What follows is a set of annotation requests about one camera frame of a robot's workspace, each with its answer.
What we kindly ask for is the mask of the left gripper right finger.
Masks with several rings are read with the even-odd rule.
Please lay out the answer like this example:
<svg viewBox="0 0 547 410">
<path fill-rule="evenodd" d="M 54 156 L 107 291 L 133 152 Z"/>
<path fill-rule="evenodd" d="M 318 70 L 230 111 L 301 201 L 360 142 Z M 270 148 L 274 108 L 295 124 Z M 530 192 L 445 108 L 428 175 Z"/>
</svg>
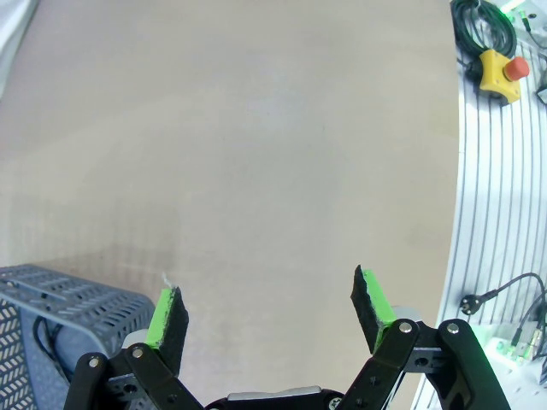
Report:
<svg viewBox="0 0 547 410">
<path fill-rule="evenodd" d="M 448 319 L 432 328 L 399 319 L 372 271 L 358 266 L 350 298 L 370 358 L 341 400 L 341 410 L 387 410 L 403 377 L 419 373 L 442 410 L 511 410 L 470 325 Z"/>
</svg>

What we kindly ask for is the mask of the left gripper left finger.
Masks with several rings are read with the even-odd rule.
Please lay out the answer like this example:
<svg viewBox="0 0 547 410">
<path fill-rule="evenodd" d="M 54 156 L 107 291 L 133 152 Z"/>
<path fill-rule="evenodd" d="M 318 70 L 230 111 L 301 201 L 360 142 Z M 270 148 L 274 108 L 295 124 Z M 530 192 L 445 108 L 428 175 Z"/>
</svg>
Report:
<svg viewBox="0 0 547 410">
<path fill-rule="evenodd" d="M 162 290 L 142 342 L 110 359 L 99 353 L 79 358 L 63 410 L 129 410 L 138 400 L 156 410 L 201 410 L 179 380 L 188 324 L 180 288 Z"/>
</svg>

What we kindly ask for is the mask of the grey plastic lattice basket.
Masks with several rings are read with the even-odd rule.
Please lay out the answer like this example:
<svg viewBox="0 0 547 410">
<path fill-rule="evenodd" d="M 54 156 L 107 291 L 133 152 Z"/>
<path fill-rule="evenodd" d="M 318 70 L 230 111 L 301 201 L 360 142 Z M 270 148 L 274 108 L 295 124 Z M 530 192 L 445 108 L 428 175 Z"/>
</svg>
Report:
<svg viewBox="0 0 547 410">
<path fill-rule="evenodd" d="M 0 410 L 62 410 L 78 359 L 149 326 L 139 293 L 40 266 L 0 267 Z"/>
</svg>

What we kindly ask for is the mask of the yellow emergency stop button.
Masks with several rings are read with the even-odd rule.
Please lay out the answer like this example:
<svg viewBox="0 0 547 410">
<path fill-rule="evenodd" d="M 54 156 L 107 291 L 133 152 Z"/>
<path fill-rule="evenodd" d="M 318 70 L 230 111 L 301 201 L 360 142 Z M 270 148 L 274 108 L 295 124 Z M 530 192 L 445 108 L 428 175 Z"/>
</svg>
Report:
<svg viewBox="0 0 547 410">
<path fill-rule="evenodd" d="M 479 56 L 482 65 L 482 77 L 479 89 L 500 97 L 505 104 L 515 103 L 521 99 L 520 80 L 530 74 L 530 67 L 525 58 L 516 56 L 509 59 L 495 51 L 487 50 Z"/>
</svg>

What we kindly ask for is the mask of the aluminium slotted base plate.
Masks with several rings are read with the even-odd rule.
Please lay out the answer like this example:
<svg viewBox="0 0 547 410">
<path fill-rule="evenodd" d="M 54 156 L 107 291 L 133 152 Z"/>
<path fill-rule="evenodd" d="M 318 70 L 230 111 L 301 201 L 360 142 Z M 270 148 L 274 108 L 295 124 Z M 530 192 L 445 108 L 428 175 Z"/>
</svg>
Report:
<svg viewBox="0 0 547 410">
<path fill-rule="evenodd" d="M 547 410 L 547 0 L 449 0 L 457 49 L 456 211 L 438 320 L 469 323 L 512 410 Z M 521 99 L 481 91 L 479 56 L 521 56 Z M 509 344 L 537 322 L 539 354 Z"/>
</svg>

